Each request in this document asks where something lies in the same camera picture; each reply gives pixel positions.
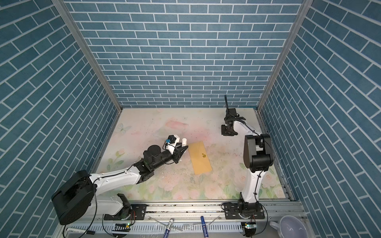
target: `black motor housing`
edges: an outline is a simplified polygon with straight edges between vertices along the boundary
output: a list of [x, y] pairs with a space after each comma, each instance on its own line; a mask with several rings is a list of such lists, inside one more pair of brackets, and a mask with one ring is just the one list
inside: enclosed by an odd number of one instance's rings
[[[263, 150], [257, 151], [256, 145]], [[251, 172], [267, 171], [274, 162], [274, 155], [271, 149], [271, 138], [269, 134], [260, 136], [246, 135], [243, 147], [243, 162]]]
[[90, 175], [81, 170], [51, 196], [61, 225], [68, 225], [85, 214], [94, 196], [93, 186]]

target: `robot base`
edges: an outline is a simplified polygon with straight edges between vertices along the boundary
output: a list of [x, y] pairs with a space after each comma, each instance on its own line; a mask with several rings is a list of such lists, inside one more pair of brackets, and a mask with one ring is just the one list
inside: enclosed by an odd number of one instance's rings
[[254, 215], [255, 219], [265, 218], [261, 204], [258, 205], [258, 209], [246, 209], [242, 213], [239, 212], [237, 203], [223, 203], [222, 206], [225, 210], [226, 220], [250, 219], [251, 215]]
[[[130, 214], [133, 214], [135, 212], [135, 220], [144, 220], [144, 216], [146, 215], [147, 205], [146, 204], [131, 204], [131, 207], [132, 207], [132, 211]], [[103, 219], [104, 220], [122, 220], [123, 218], [118, 216], [118, 214], [114, 216], [105, 214]]]

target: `brick wall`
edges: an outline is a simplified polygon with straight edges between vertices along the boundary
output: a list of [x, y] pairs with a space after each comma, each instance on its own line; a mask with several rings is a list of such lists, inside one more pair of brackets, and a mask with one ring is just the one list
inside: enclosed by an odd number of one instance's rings
[[302, 0], [65, 2], [123, 107], [255, 107]]
[[315, 0], [263, 108], [316, 236], [381, 237], [381, 2]]
[[116, 110], [50, 0], [0, 0], [0, 237], [45, 237], [51, 195], [94, 163]]

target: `floral tablecloth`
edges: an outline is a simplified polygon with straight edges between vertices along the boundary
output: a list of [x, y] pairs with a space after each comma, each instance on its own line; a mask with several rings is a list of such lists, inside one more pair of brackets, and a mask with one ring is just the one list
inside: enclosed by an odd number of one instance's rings
[[[241, 116], [260, 130], [253, 109], [240, 109]], [[123, 186], [108, 195], [123, 193], [129, 200], [236, 199], [242, 191], [244, 136], [222, 136], [225, 109], [124, 109], [97, 168], [109, 172], [129, 167], [150, 145], [161, 146], [168, 135], [203, 141], [212, 171], [195, 175], [188, 151], [178, 164], [163, 165], [147, 181]], [[260, 198], [284, 198], [275, 168], [263, 178]]]

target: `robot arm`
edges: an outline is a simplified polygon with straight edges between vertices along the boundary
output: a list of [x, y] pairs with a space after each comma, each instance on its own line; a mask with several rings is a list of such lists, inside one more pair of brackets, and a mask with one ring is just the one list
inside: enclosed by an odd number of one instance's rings
[[67, 225], [82, 216], [93, 216], [96, 210], [98, 214], [127, 218], [131, 214], [131, 205], [123, 194], [100, 195], [121, 186], [144, 182], [154, 175], [155, 169], [170, 161], [177, 164], [188, 148], [179, 140], [177, 135], [169, 136], [163, 152], [158, 145], [150, 146], [143, 152], [144, 158], [129, 168], [100, 174], [88, 174], [85, 170], [76, 172], [51, 198], [60, 224]]
[[248, 125], [244, 117], [237, 114], [235, 108], [229, 108], [225, 95], [225, 125], [221, 125], [223, 136], [245, 136], [243, 161], [247, 168], [246, 182], [238, 200], [239, 214], [252, 214], [260, 209], [258, 193], [262, 178], [274, 161], [271, 138], [268, 134], [258, 134]]

